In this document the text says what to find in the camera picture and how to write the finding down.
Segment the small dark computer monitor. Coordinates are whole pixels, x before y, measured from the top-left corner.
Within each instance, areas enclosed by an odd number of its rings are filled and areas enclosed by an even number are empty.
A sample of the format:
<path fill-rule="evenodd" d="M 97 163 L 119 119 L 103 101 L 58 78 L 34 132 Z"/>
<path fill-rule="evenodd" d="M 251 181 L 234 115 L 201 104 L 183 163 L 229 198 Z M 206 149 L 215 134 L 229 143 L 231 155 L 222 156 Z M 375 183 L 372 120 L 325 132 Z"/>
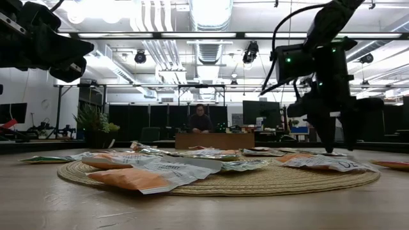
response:
<path fill-rule="evenodd" d="M 5 124 L 12 119 L 17 123 L 25 123 L 27 103 L 0 104 L 0 124 Z"/>

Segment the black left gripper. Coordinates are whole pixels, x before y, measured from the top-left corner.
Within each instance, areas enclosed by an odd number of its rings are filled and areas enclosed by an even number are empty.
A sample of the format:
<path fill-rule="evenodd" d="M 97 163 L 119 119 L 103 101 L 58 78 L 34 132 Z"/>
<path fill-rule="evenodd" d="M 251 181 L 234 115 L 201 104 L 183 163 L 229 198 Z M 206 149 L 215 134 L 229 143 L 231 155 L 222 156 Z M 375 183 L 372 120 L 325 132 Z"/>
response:
<path fill-rule="evenodd" d="M 17 20 L 0 22 L 0 68 L 41 69 L 61 81 L 73 82 L 83 76 L 87 64 L 84 56 L 94 47 L 61 36 L 45 24 L 26 29 Z"/>

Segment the round woven straw placemat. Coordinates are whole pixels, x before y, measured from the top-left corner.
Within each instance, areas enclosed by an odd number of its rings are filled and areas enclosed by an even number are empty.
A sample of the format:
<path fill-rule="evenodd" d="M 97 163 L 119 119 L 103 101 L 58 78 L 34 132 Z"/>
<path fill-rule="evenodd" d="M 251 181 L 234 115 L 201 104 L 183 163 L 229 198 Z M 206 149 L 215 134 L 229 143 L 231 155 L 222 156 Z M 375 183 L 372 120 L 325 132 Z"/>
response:
<path fill-rule="evenodd" d="M 148 155 L 140 152 L 122 151 L 122 152 L 107 152 L 106 153 L 121 153 L 123 155 L 138 154 Z M 193 155 L 179 155 L 169 157 L 192 158 Z M 253 171 L 228 171 L 217 172 L 209 175 L 203 180 L 197 180 L 188 185 L 179 186 L 166 194 L 179 196 L 275 196 L 289 194 L 304 194 L 311 192 L 324 192 L 329 190 L 338 190 L 344 188 L 359 187 L 367 185 L 380 178 L 380 172 L 371 171 L 350 171 L 339 172 L 334 170 L 309 169 L 306 167 L 286 167 L 276 158 L 249 158 L 245 157 L 239 151 L 236 155 L 239 160 L 267 160 L 270 165 Z M 103 189 L 119 188 L 111 185 L 106 185 L 102 182 L 92 180 L 87 177 L 88 173 L 98 171 L 106 171 L 86 164 L 81 160 L 66 163 L 57 170 L 57 174 L 61 179 L 97 187 Z"/>

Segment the black partition panels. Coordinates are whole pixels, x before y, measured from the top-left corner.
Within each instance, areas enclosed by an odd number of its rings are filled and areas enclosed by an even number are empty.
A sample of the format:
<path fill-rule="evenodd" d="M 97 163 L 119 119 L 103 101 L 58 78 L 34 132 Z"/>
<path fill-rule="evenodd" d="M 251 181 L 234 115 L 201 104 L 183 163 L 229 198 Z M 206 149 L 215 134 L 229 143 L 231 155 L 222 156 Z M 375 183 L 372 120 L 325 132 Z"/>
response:
<path fill-rule="evenodd" d="M 358 140 L 409 143 L 409 124 L 403 111 L 402 105 L 385 105 L 382 110 L 366 113 Z"/>
<path fill-rule="evenodd" d="M 176 133 L 189 130 L 194 105 L 110 105 L 109 121 L 120 126 L 119 141 L 140 141 L 144 127 L 159 127 L 160 141 L 173 140 Z"/>

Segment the orange black tea packet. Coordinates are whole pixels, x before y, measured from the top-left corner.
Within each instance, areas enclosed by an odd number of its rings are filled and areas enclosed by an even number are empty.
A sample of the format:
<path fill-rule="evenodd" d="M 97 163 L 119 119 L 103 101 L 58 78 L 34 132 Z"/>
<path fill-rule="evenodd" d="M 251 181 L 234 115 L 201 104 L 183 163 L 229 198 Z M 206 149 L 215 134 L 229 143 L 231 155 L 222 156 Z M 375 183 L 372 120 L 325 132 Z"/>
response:
<path fill-rule="evenodd" d="M 370 162 L 374 165 L 387 167 L 393 170 L 409 171 L 409 162 L 391 162 L 391 161 L 377 161 L 377 160 L 371 160 Z"/>
<path fill-rule="evenodd" d="M 256 156 L 256 157 L 282 157 L 285 155 L 284 152 L 272 149 L 272 148 L 251 148 L 242 149 L 242 154 L 245 156 Z"/>
<path fill-rule="evenodd" d="M 131 148 L 133 151 L 138 152 L 138 151 L 141 151 L 141 150 L 143 150 L 143 149 L 149 149 L 149 148 L 151 148 L 151 149 L 157 149 L 157 146 L 149 146 L 149 145 L 146 145 L 146 144 L 142 144 L 142 143 L 140 143 L 140 142 L 138 142 L 138 141 L 133 141 L 133 142 L 131 143 L 130 148 Z"/>

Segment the black background rig frame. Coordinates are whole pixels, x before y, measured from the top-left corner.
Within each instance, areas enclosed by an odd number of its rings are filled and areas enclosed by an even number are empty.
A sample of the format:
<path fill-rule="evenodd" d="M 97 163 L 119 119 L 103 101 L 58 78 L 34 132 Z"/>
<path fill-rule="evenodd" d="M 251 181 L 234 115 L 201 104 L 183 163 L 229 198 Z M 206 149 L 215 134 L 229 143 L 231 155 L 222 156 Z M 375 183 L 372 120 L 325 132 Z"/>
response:
<path fill-rule="evenodd" d="M 194 104 L 219 105 L 227 107 L 229 104 L 240 104 L 249 100 L 253 95 L 259 98 L 271 96 L 280 104 L 291 104 L 295 98 L 284 99 L 285 93 L 294 93 L 291 86 L 279 86 L 271 92 L 260 95 L 261 86 L 256 84 L 56 84 L 58 89 L 58 111 L 56 124 L 61 124 L 62 97 L 71 89 L 86 88 L 96 90 L 102 96 L 100 106 L 107 112 L 110 105 L 124 105 L 130 107 L 145 106 L 149 109 L 153 105 L 187 106 L 189 114 Z"/>

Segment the black beam with light strips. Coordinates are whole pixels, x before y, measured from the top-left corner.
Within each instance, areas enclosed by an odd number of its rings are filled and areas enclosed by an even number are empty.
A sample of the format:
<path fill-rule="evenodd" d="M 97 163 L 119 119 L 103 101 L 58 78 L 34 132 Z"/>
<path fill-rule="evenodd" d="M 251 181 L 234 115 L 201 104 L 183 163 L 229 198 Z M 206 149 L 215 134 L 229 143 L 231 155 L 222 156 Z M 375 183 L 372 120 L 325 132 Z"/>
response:
<path fill-rule="evenodd" d="M 58 35 L 81 40 L 269 40 L 273 33 L 264 32 L 67 32 Z M 409 33 L 339 33 L 338 40 L 347 36 L 354 40 L 409 40 Z"/>

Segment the red object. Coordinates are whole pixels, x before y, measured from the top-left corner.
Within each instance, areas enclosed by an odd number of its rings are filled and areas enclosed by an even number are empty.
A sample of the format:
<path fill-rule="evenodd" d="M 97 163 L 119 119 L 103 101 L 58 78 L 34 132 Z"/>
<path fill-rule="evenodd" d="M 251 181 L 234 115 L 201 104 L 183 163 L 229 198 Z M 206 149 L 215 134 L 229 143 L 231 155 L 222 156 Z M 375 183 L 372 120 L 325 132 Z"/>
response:
<path fill-rule="evenodd" d="M 8 122 L 6 122 L 5 124 L 0 126 L 0 130 L 2 129 L 10 129 L 11 127 L 13 127 L 14 125 L 16 125 L 18 122 L 16 119 L 12 119 Z"/>

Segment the silver ventilation duct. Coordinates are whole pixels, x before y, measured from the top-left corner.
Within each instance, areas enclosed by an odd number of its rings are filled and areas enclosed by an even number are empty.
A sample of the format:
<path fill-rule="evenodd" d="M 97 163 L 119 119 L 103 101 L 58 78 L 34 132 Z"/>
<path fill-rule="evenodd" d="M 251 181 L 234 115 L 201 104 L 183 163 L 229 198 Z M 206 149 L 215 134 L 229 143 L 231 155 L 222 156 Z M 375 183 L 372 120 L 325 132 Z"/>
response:
<path fill-rule="evenodd" d="M 226 32 L 229 28 L 233 0 L 189 0 L 190 25 L 195 32 Z M 224 49 L 221 43 L 195 45 L 198 60 L 204 65 L 218 63 Z"/>

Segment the pink orange tea packet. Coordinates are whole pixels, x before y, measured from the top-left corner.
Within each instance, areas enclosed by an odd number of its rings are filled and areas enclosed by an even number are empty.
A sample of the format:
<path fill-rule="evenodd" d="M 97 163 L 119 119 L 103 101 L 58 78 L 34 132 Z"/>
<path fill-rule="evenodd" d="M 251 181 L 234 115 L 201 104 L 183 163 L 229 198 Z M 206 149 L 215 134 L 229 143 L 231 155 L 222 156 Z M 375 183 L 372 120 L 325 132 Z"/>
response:
<path fill-rule="evenodd" d="M 308 149 L 277 148 L 277 150 L 284 152 L 284 153 L 300 153 L 300 154 L 311 154 L 311 155 L 321 154 L 320 151 L 313 151 L 313 150 L 308 150 Z"/>

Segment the large dark display screen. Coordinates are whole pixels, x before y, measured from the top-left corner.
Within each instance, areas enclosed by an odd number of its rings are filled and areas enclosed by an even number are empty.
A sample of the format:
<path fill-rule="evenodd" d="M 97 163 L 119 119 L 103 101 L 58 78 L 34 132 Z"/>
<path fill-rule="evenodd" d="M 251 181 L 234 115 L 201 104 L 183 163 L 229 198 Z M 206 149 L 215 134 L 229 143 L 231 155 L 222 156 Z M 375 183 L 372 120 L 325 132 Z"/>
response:
<path fill-rule="evenodd" d="M 282 123 L 281 108 L 279 102 L 243 101 L 244 125 L 255 125 L 256 118 L 264 119 L 264 126 L 276 128 Z"/>

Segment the wooden three-compartment box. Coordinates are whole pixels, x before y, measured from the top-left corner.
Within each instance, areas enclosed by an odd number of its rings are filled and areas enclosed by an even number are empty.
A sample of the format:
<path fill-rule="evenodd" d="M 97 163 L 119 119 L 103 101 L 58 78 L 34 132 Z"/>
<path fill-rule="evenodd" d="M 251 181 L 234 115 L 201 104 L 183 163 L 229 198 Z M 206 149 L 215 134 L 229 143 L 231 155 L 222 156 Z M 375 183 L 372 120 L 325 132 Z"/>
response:
<path fill-rule="evenodd" d="M 176 134 L 175 148 L 177 150 L 187 150 L 194 146 L 213 147 L 222 150 L 238 150 L 254 148 L 255 140 L 254 134 Z"/>

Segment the spiky green plant dark pot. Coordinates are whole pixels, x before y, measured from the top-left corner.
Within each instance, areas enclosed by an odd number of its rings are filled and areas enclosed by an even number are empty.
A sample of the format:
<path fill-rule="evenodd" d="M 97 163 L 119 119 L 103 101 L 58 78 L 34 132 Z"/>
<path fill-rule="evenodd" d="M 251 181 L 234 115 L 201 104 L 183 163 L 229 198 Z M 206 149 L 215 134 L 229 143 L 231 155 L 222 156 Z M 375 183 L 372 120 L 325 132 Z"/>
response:
<path fill-rule="evenodd" d="M 114 145 L 120 126 L 110 123 L 108 115 L 100 108 L 90 104 L 80 105 L 73 118 L 84 132 L 88 148 L 109 149 Z"/>

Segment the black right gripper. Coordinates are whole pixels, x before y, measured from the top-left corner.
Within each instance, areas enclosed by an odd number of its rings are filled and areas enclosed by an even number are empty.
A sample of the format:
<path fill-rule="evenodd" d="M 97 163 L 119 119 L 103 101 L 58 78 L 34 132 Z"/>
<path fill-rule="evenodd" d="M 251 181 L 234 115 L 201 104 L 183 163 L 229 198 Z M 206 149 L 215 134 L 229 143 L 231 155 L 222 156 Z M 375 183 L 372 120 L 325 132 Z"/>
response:
<path fill-rule="evenodd" d="M 380 98 L 358 99 L 351 96 L 345 52 L 356 46 L 357 41 L 348 37 L 316 47 L 313 52 L 314 76 L 310 92 L 304 94 L 287 108 L 287 115 L 301 117 L 314 127 L 327 153 L 333 152 L 336 118 L 339 118 L 346 149 L 353 151 L 364 127 L 363 114 L 381 111 L 384 102 Z"/>

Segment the dark green office chair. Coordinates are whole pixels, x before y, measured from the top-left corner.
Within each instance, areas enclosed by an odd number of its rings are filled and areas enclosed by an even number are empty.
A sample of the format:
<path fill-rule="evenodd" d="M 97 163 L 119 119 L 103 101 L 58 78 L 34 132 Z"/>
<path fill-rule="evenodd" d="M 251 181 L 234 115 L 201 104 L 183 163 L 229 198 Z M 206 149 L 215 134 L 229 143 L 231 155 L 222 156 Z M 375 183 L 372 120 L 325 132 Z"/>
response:
<path fill-rule="evenodd" d="M 154 142 L 160 140 L 160 128 L 159 127 L 144 127 L 141 130 L 141 142 Z"/>

